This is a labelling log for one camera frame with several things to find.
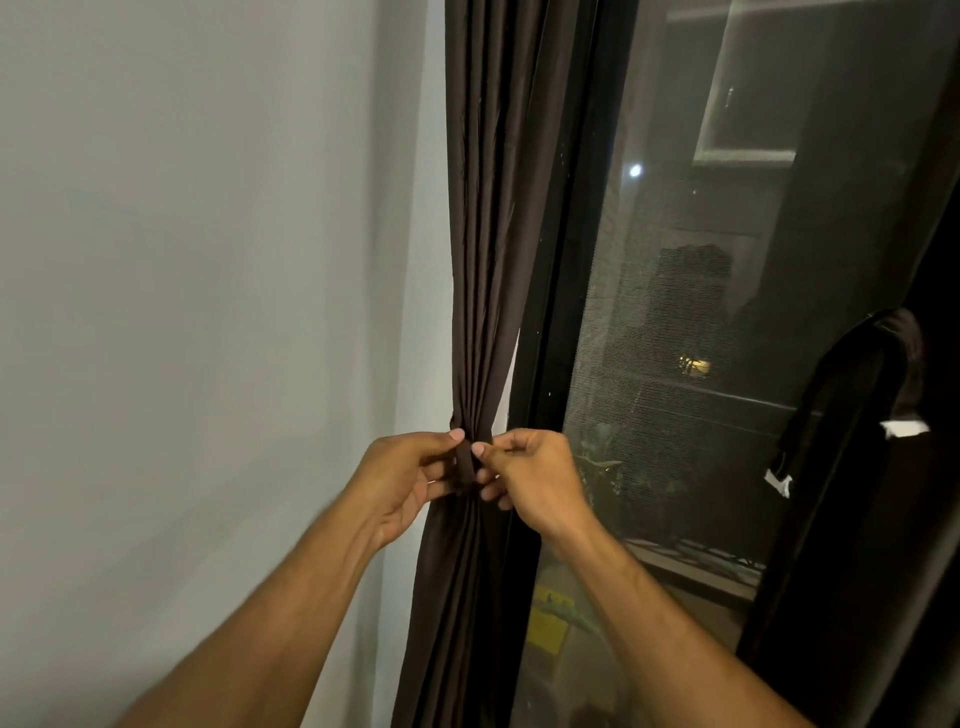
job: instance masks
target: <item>gathered curtain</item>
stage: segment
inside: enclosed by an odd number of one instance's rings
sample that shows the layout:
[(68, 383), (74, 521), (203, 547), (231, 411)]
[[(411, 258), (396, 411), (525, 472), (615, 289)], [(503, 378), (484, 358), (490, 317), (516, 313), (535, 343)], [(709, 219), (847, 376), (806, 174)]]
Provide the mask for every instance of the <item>gathered curtain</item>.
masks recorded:
[(447, 0), (446, 134), (458, 489), (420, 544), (394, 728), (491, 725), (507, 515), (480, 500), (556, 152), (579, 0)]

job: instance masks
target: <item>curtain fold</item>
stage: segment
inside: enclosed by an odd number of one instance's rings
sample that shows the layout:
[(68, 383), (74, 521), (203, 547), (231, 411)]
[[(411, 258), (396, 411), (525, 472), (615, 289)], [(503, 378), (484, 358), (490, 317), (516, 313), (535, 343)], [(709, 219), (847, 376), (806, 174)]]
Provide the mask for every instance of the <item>curtain fold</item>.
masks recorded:
[(506, 516), (473, 487), (540, 236), (578, 0), (447, 0), (446, 132), (453, 265), (456, 495), (430, 506), (394, 728), (490, 725)]

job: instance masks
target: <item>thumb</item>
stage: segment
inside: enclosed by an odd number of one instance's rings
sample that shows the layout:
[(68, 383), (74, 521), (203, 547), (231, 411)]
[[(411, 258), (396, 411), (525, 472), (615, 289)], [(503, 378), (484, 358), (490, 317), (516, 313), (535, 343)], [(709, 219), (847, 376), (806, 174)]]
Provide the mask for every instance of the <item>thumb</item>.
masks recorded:
[(403, 437), (409, 438), (421, 458), (436, 457), (460, 445), (464, 439), (464, 431), (457, 427), (449, 432), (411, 432)]
[(507, 474), (506, 471), (510, 468), (511, 457), (502, 449), (487, 443), (473, 443), (471, 451), (484, 465), (501, 475)]

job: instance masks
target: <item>glass pane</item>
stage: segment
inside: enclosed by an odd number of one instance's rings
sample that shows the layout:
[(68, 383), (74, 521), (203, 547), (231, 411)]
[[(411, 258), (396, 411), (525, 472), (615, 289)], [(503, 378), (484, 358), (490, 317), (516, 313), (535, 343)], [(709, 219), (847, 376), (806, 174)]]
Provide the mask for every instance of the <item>glass pane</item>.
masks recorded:
[[(564, 431), (603, 524), (730, 648), (785, 505), (776, 439), (920, 254), (895, 233), (946, 6), (639, 3)], [(537, 579), (512, 724), (645, 725), (546, 548)]]

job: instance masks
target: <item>right hand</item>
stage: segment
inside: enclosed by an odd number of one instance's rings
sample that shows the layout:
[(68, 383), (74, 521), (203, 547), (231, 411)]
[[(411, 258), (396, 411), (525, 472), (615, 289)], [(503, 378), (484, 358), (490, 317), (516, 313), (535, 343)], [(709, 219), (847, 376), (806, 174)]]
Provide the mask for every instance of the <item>right hand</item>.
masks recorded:
[(515, 429), (494, 437), (492, 445), (473, 443), (473, 454), (486, 466), (477, 474), (485, 485), (480, 497), (499, 498), (503, 510), (515, 507), (547, 543), (592, 519), (570, 444), (561, 433)]

